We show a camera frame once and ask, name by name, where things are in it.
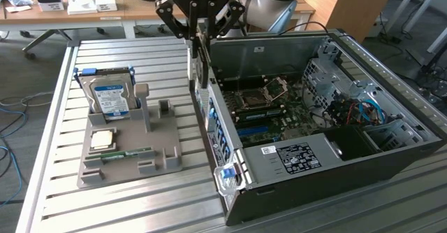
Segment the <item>grey power supply unit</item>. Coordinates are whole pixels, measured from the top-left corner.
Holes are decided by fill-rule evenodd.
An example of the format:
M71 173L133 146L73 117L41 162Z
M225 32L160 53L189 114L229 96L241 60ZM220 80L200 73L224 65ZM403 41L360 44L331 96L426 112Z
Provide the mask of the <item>grey power supply unit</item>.
M342 164L342 150L323 133L267 143L243 151L252 186L262 187Z

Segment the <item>wooden desk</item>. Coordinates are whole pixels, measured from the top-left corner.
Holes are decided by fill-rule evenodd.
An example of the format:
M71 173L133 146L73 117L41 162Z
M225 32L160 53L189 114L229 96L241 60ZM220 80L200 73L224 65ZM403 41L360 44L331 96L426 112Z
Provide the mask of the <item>wooden desk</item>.
M116 0L117 11L68 15L65 10L41 12L37 4L31 10L17 13L5 12L8 2L0 3L0 31L35 31L48 29L81 29L99 27L123 27L125 38L136 37L133 27L141 25L163 24L155 12L155 3L141 0ZM304 23L310 20L315 9L298 0L291 19Z

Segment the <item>flat white box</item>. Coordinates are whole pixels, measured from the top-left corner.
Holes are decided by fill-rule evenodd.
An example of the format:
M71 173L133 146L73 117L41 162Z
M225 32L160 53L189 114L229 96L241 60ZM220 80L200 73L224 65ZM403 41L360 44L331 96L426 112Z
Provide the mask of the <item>flat white box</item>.
M68 0L67 6L68 15L97 13L97 8L93 0Z

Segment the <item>small white box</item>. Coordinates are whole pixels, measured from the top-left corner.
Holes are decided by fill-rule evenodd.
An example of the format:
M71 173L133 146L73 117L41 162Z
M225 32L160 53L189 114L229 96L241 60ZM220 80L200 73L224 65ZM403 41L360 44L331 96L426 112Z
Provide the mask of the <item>small white box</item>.
M99 12L117 11L116 0L95 0Z

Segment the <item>white box with black top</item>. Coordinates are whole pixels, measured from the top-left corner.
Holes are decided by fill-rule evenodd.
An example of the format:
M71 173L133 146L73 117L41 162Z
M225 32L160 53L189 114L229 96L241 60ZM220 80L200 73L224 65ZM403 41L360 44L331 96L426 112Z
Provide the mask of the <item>white box with black top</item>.
M43 12L64 10L63 0L36 0Z

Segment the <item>blue expansion slot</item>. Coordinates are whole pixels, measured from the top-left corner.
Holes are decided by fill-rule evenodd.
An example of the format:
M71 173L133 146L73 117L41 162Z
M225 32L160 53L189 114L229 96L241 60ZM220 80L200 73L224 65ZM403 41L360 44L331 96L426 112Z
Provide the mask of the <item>blue expansion slot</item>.
M268 132L268 129L270 129L268 126L258 126L258 127L237 129L236 132L240 137L244 137L244 136L251 136L259 133Z

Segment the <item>white card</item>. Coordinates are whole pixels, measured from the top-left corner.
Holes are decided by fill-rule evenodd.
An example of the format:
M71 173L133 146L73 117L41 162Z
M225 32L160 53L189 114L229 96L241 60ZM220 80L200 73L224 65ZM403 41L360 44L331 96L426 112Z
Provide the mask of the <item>white card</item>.
M17 12L23 12L23 11L31 10L31 9L32 9L32 7L29 5L5 7L5 10L7 10L8 13L17 13Z

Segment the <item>green motherboard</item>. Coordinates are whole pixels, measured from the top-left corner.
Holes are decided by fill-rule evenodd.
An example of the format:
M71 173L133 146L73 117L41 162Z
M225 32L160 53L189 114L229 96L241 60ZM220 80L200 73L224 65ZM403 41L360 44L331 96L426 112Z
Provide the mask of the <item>green motherboard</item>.
M241 92L259 89L264 94L263 88L271 80L280 77L287 82L288 91L275 101L267 100L267 105L258 108L245 108L241 100ZM268 132L259 133L251 136L240 137L240 141L245 148L262 144L283 141L282 133L286 128L302 127L307 131L307 135L312 135L319 131L327 121L323 119L318 123L311 115L307 106L303 103L300 95L300 87L294 85L295 79L286 76L264 77L260 80L236 81L227 83L220 87L223 98L227 104L228 112L233 121L236 130L241 128L268 126ZM267 117L255 120L239 121L239 114L253 112L258 110L282 109L283 114L275 117Z

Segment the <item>CPU socket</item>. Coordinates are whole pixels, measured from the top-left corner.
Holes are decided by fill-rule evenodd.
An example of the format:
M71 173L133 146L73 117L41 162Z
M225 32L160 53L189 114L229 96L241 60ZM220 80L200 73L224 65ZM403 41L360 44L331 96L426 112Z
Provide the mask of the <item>CPU socket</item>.
M243 91L241 100L245 108L258 108L267 105L266 97L259 89Z

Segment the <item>white desk leg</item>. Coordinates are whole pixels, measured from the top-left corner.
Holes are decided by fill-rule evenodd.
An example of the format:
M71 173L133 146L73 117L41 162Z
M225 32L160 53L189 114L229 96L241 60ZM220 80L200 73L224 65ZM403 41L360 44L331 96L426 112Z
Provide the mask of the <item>white desk leg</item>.
M418 20L420 19L423 13L428 9L431 1L432 0L422 0L422 2L416 5L415 9L411 11L407 20L400 26L400 33L403 35L410 35L410 31Z

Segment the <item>black open PC case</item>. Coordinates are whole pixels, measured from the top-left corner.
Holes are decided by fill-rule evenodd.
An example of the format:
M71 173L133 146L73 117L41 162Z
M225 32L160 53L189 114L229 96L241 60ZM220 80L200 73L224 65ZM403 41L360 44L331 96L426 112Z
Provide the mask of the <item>black open PC case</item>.
M310 59L332 39L380 86L379 105L343 99L316 105L303 80ZM303 103L315 121L327 121L323 133L342 150L342 164L262 187L252 186L243 151L220 87L236 81L286 76L300 87ZM195 103L203 142L223 205L232 226L391 179L416 160L447 143L447 117L363 46L338 31L290 32L225 37L209 41L209 80ZM220 171L235 169L223 179Z

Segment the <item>grey parts rack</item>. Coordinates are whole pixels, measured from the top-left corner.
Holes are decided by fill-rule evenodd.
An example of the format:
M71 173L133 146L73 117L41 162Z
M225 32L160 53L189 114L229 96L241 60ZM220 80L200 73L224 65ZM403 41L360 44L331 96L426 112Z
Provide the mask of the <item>grey parts rack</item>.
M101 114L89 114L80 156L77 187L108 186L151 176L177 172L183 169L181 146L173 108L168 99L148 106L148 85L136 84L133 93L140 108L129 111L129 117L107 121ZM92 150L92 134L112 131L109 148ZM87 160L87 156L151 147L136 157L113 161Z

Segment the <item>wooden cabinet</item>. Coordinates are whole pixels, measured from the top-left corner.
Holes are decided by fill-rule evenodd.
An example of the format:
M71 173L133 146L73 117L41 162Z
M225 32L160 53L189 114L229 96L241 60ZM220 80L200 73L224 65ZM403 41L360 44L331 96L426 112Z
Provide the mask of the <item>wooden cabinet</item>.
M359 42L370 33L388 0L304 0L315 9L310 21L342 29Z

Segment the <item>graphics card with metal bracket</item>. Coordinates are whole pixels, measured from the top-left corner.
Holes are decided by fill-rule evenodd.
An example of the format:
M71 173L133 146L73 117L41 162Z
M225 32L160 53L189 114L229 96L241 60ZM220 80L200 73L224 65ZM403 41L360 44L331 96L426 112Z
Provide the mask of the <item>graphics card with metal bracket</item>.
M209 80L209 21L200 19L196 26L196 34L191 43L192 67L196 72L196 83L200 89L205 89Z

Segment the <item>green RAM stick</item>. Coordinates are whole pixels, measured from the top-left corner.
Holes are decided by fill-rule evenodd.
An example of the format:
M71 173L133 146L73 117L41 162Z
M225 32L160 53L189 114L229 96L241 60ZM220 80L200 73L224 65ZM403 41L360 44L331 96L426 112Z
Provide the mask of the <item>green RAM stick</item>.
M120 160L124 158L131 158L136 157L140 153L147 153L152 150L151 147L147 148L140 148L140 149L133 149L133 150L127 150L127 151L116 151L116 152L108 152L108 153L101 153L97 156L87 156L87 160L101 160L104 162L107 161L113 161L113 160Z

